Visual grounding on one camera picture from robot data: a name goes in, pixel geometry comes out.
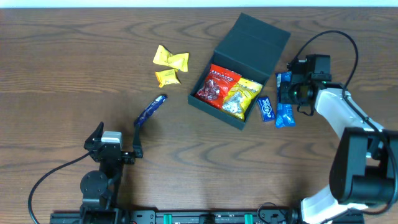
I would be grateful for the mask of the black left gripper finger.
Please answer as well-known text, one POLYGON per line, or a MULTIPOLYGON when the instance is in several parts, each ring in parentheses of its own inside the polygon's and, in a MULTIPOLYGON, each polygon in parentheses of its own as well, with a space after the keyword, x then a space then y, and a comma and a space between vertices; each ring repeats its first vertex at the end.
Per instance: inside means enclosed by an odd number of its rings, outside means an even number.
POLYGON ((90 134, 84 142, 84 149, 95 149, 96 145, 101 142, 103 135, 104 123, 101 121, 97 128, 90 134))
POLYGON ((134 157, 135 158, 143 158, 143 151, 142 151, 142 144, 141 144, 141 139, 140 139, 140 125, 136 124, 134 126, 134 139, 132 142, 132 148, 134 152, 134 157))

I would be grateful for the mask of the blue wafer bar packet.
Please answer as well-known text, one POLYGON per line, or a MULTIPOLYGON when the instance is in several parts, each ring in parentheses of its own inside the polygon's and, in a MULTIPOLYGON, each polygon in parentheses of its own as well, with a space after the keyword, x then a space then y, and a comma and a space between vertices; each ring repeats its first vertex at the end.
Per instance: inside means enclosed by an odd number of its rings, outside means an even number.
POLYGON ((280 102, 280 84, 282 82, 291 81, 291 73, 276 73, 276 86, 277 86, 277 115, 275 126, 276 128, 293 127, 295 126, 294 113, 292 105, 283 104, 280 102))

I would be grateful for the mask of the yellow seed snack bag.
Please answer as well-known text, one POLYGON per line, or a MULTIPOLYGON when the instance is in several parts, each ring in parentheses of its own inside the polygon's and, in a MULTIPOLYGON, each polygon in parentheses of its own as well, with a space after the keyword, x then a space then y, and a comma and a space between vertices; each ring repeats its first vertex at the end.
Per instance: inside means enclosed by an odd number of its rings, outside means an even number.
POLYGON ((260 83, 240 78, 228 92, 221 110, 244 121, 246 110, 252 100, 260 93, 261 89, 262 85, 260 83))

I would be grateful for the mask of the red Hacks candy bag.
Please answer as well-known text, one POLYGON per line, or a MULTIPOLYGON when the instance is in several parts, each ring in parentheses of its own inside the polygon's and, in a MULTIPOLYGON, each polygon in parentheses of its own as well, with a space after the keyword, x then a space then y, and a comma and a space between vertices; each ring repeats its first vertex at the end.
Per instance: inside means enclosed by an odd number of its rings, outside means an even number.
POLYGON ((234 71, 211 64, 205 82, 195 96, 220 110, 228 92, 237 84, 240 78, 241 75, 234 71))

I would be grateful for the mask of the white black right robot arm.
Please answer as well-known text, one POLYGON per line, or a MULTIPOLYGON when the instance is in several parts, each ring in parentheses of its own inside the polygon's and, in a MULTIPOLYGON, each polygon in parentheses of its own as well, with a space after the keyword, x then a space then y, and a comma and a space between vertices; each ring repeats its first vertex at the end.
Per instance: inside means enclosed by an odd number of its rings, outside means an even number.
POLYGON ((330 56, 307 55, 287 64, 289 81, 281 81, 278 100, 309 106, 338 136, 329 184, 288 212, 287 223, 364 223, 364 215, 397 202, 397 132, 386 130, 353 101, 347 87, 334 83, 330 56))

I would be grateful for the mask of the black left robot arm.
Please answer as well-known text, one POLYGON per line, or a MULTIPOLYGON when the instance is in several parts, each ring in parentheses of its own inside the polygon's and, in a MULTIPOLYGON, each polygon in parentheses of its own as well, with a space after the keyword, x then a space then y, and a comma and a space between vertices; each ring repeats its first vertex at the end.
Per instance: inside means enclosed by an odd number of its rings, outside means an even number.
POLYGON ((88 172, 80 182, 83 194, 80 207, 80 224, 122 224, 130 222, 127 210, 117 207, 118 191, 123 176, 123 167, 133 165, 143 157, 139 131, 141 126, 134 124, 133 151, 123 151, 123 138, 120 132, 104 131, 104 123, 86 139, 84 148, 89 156, 99 163, 99 169, 88 172))

